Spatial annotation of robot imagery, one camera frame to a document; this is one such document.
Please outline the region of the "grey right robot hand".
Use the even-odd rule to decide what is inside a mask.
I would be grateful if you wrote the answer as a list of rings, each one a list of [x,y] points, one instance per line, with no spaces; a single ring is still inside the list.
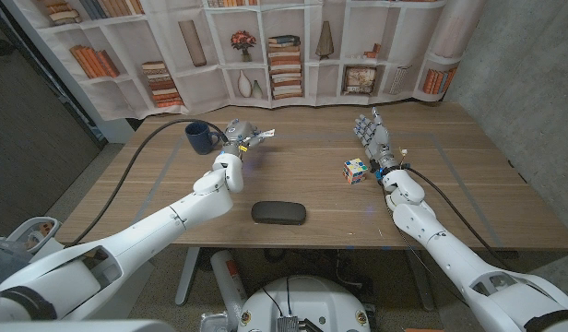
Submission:
[[[382,169],[396,167],[398,162],[391,151],[390,135],[376,107],[372,107],[372,117],[361,114],[355,120],[353,132],[364,146],[372,165]]]

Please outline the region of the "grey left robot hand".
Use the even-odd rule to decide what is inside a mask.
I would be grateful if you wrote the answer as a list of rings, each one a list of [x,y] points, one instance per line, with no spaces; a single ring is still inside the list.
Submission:
[[[264,142],[261,131],[249,121],[232,120],[224,131],[227,142],[221,152],[240,157],[248,148],[253,148]]]

